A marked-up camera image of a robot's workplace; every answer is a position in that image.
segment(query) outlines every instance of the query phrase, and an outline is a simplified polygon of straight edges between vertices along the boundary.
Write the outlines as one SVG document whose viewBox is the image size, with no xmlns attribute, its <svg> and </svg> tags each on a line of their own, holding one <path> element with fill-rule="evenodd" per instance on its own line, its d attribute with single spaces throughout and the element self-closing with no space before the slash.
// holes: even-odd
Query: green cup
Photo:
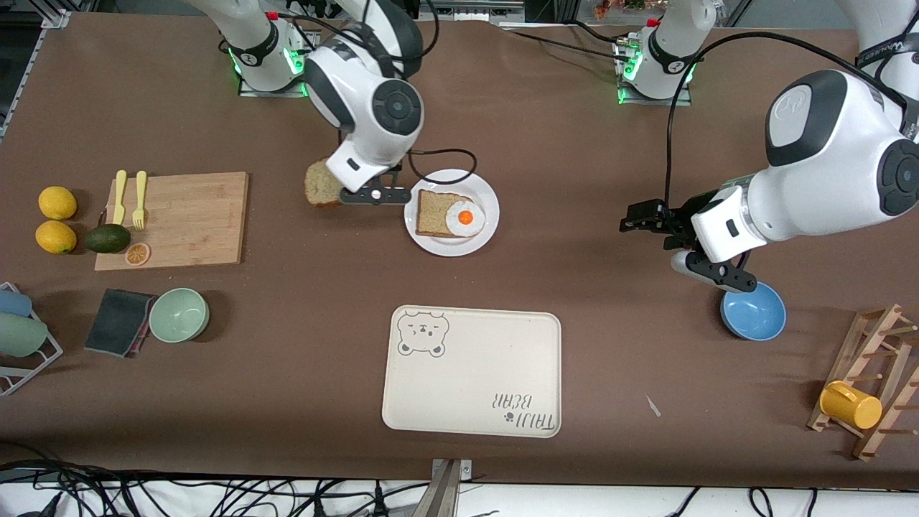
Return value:
<svg viewBox="0 0 919 517">
<path fill-rule="evenodd" d="M 0 352 L 26 357 L 41 348 L 48 326 L 37 319 L 0 313 Z"/>
</svg>

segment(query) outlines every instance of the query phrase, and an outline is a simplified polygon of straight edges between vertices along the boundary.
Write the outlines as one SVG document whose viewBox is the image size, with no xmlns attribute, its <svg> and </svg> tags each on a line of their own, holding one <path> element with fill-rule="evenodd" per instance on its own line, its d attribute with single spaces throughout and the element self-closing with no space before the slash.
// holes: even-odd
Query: white plate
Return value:
<svg viewBox="0 0 919 517">
<path fill-rule="evenodd" d="M 460 170 L 458 168 L 445 168 L 444 170 L 438 170 L 437 172 L 428 174 L 428 177 L 437 181 L 450 181 L 452 179 L 461 178 L 468 172 L 467 170 Z M 478 234 L 465 238 L 417 235 L 414 231 L 415 228 L 418 227 L 418 222 L 416 220 L 418 216 L 418 191 L 421 189 L 439 193 L 451 192 L 459 194 L 460 196 L 466 196 L 473 200 L 475 204 L 479 205 L 482 211 L 485 212 L 485 227 Z M 479 176 L 473 174 L 456 185 L 437 185 L 436 183 L 421 179 L 412 187 L 412 200 L 405 205 L 405 229 L 408 230 L 408 235 L 412 236 L 412 239 L 418 243 L 418 246 L 423 247 L 425 250 L 435 255 L 441 257 L 462 257 L 463 255 L 469 255 L 476 249 L 485 246 L 485 243 L 494 235 L 494 230 L 498 227 L 498 219 L 500 216 L 501 209 L 498 206 L 498 196 L 494 194 L 492 186 Z"/>
<path fill-rule="evenodd" d="M 399 307 L 382 417 L 402 431 L 555 436 L 562 325 L 548 313 Z"/>
</svg>

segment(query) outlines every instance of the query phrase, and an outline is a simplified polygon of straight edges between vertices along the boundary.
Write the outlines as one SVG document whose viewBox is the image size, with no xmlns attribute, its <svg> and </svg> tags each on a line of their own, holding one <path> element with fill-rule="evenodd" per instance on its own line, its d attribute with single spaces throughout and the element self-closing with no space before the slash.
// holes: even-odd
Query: mug handle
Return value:
<svg viewBox="0 0 919 517">
<path fill-rule="evenodd" d="M 842 395 L 842 396 L 844 396 L 845 398 L 848 398 L 848 399 L 849 399 L 850 401 L 852 401 L 852 402 L 858 401 L 858 396 L 857 396 L 856 394 L 852 393 L 852 389 L 851 389 L 848 385 L 845 385 L 845 384 L 842 384 L 842 385 L 830 385 L 830 386 L 827 386 L 827 387 L 829 387 L 830 389 L 832 389 L 833 391 L 835 391 L 835 392 L 838 393 L 839 395 Z"/>
</svg>

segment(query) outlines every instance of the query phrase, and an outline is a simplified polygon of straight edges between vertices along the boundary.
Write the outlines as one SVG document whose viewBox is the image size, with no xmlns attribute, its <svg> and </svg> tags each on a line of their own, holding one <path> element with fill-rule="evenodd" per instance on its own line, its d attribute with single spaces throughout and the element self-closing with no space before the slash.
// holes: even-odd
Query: egg yolk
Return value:
<svg viewBox="0 0 919 517">
<path fill-rule="evenodd" d="M 459 213 L 459 222 L 462 224 L 472 224 L 472 212 L 469 210 L 464 210 Z"/>
</svg>

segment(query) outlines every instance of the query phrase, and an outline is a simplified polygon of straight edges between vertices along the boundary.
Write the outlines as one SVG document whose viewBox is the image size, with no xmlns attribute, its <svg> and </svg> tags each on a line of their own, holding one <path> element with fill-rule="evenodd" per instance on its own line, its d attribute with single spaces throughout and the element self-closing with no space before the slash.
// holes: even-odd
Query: wooden cutting board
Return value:
<svg viewBox="0 0 919 517">
<path fill-rule="evenodd" d="M 143 230 L 135 230 L 131 214 L 137 208 L 137 185 L 134 178 L 128 178 L 122 224 L 130 231 L 131 243 L 150 246 L 150 260 L 142 266 L 130 266 L 123 253 L 100 253 L 96 255 L 96 271 L 239 264 L 248 183 L 245 172 L 149 176 L 146 224 Z M 111 223 L 115 214 L 114 179 L 106 207 L 106 223 Z"/>
</svg>

